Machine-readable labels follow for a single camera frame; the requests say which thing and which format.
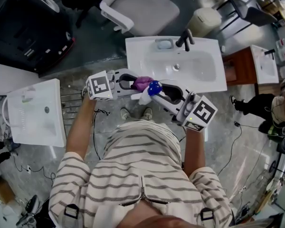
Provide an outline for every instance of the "sink drain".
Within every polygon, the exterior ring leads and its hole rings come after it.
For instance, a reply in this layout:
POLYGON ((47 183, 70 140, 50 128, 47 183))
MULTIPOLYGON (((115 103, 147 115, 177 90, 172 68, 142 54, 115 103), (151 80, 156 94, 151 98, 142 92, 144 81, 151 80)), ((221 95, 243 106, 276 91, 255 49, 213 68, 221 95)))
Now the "sink drain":
POLYGON ((180 70, 180 65, 179 64, 175 64, 173 67, 173 70, 178 72, 180 70))

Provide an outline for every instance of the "white sink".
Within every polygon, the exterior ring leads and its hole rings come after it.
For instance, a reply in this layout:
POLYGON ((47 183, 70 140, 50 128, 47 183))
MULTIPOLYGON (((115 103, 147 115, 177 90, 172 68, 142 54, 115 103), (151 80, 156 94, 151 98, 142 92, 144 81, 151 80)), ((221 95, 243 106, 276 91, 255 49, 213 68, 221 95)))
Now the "white sink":
POLYGON ((15 143, 65 146, 58 79, 8 93, 7 101, 15 143))
POLYGON ((264 52, 268 50, 255 45, 251 45, 250 48, 256 68, 257 83, 259 85, 279 83, 276 61, 272 59, 272 54, 265 56, 264 52))
POLYGON ((224 65, 217 40, 194 38, 190 51, 175 46, 179 37, 127 38, 128 68, 155 80, 177 80, 196 93, 227 90, 224 65), (156 39, 173 40, 174 48, 159 50, 156 39))

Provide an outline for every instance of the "chair armrest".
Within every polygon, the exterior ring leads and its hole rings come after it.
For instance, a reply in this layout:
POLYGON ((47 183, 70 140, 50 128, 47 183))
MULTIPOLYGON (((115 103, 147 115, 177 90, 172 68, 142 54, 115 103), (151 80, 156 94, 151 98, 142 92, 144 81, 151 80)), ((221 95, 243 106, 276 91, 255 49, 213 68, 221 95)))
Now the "chair armrest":
POLYGON ((131 19, 109 7, 103 0, 99 7, 101 9, 101 14, 104 17, 122 28, 122 33, 129 31, 134 26, 134 22, 131 19))

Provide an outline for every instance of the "wooden cabinet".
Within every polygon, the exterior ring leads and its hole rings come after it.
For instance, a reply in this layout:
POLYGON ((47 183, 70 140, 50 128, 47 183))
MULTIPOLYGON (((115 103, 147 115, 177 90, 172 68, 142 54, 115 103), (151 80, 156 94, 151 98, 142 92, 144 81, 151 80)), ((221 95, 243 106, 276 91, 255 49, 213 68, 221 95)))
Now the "wooden cabinet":
POLYGON ((223 57, 223 62, 226 71, 229 68, 235 74, 233 77, 226 77, 228 86, 257 83, 257 74, 250 47, 223 57))

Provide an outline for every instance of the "white chair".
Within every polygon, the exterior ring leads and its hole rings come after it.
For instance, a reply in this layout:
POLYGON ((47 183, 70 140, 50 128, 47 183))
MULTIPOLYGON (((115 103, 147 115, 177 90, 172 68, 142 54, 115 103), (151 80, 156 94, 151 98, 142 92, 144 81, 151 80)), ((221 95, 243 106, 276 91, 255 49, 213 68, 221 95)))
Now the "white chair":
POLYGON ((155 36, 177 18, 179 8, 170 0, 102 0, 101 14, 113 21, 115 31, 155 36))

